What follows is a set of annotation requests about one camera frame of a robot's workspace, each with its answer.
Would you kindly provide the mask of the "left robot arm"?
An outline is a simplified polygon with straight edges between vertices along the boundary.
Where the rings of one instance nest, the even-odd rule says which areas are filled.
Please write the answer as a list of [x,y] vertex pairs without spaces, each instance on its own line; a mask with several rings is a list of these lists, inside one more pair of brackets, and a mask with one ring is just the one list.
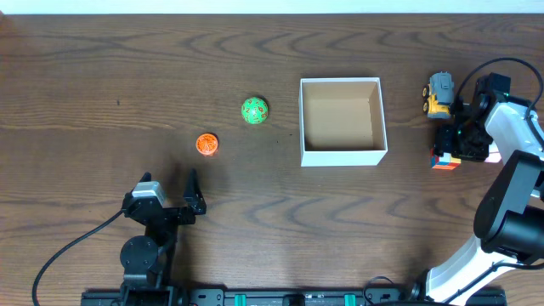
[[196,170],[186,182],[181,207],[165,207],[167,196],[161,184],[145,173],[122,202],[126,218],[145,227],[143,235],[129,239],[122,247],[120,261],[123,283],[131,288],[161,288],[170,282],[178,227],[196,222],[207,212]]

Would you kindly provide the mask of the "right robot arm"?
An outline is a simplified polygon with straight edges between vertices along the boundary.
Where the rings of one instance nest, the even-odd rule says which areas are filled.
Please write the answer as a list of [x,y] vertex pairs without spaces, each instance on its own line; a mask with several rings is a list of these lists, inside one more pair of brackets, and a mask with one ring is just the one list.
[[421,275],[412,300],[464,305],[510,270],[543,267],[543,211],[529,204],[543,197],[543,132],[533,103],[512,96],[510,83],[500,74],[482,76],[472,102],[455,99],[453,123],[437,130],[437,156],[482,162],[495,145],[504,166],[479,203],[469,240]]

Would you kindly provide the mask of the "orange numbered ball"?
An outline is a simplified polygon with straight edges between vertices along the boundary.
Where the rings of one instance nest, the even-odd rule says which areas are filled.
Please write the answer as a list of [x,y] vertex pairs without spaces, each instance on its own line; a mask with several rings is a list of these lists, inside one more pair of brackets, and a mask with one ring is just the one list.
[[218,138],[212,133],[203,133],[196,139],[195,147],[203,156],[213,156],[218,151]]

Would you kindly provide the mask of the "pink white toy figure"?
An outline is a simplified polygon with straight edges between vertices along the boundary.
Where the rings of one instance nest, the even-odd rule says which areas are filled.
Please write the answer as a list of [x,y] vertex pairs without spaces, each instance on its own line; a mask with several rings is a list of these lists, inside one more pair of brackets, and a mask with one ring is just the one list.
[[498,163],[502,160],[501,153],[498,150],[498,147],[495,142],[492,142],[489,145],[488,156],[484,160],[487,163]]

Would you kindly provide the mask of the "colourful puzzle cube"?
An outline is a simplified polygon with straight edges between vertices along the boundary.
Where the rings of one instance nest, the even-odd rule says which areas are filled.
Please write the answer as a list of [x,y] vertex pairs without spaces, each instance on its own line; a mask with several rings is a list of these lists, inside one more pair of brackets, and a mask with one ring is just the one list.
[[434,150],[431,150],[430,156],[432,169],[453,170],[462,163],[461,159],[453,157],[451,153],[444,153],[442,156],[438,156],[434,153]]

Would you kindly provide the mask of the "green numbered ball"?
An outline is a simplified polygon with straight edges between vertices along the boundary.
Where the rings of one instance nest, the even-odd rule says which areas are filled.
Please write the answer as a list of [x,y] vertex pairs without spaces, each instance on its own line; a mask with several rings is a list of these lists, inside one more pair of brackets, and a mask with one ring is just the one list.
[[260,124],[268,118],[269,107],[264,99],[251,97],[243,102],[241,114],[245,122],[249,124]]

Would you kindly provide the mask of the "yellow grey toy truck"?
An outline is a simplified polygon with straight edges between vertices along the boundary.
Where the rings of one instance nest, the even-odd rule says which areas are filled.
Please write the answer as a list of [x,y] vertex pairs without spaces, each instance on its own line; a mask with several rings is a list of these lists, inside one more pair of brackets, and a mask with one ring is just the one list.
[[454,102],[455,83],[448,72],[433,74],[422,90],[423,112],[430,119],[450,119],[450,106]]

